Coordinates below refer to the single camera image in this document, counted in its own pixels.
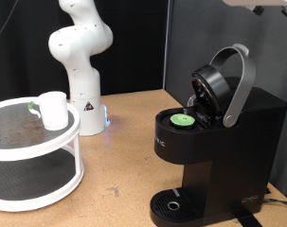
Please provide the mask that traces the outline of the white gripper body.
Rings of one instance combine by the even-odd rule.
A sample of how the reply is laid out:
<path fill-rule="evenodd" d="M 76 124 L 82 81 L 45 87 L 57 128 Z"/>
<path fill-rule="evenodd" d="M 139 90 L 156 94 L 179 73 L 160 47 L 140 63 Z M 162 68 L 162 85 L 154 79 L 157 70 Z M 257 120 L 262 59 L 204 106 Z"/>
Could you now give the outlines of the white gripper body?
<path fill-rule="evenodd" d="M 284 0 L 223 0 L 229 6 L 284 6 Z"/>

